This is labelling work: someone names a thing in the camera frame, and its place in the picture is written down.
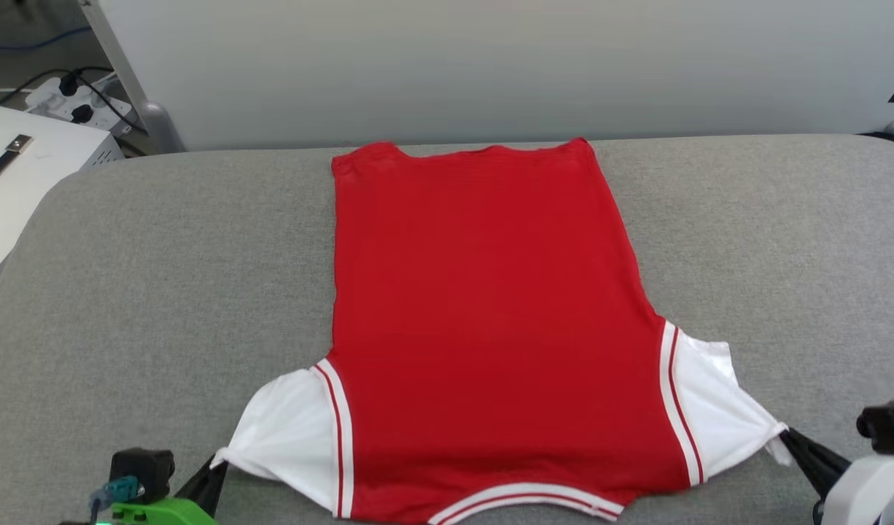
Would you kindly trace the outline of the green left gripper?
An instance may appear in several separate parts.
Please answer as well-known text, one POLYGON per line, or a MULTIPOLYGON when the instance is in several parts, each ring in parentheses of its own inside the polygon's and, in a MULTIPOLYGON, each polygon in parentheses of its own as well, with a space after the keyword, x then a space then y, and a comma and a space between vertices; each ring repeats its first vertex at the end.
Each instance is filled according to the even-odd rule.
POLYGON ((151 504, 114 501, 108 507, 109 516, 98 514, 90 524, 218 524, 215 518, 228 464, 213 466, 211 462, 208 459, 174 497, 151 504))

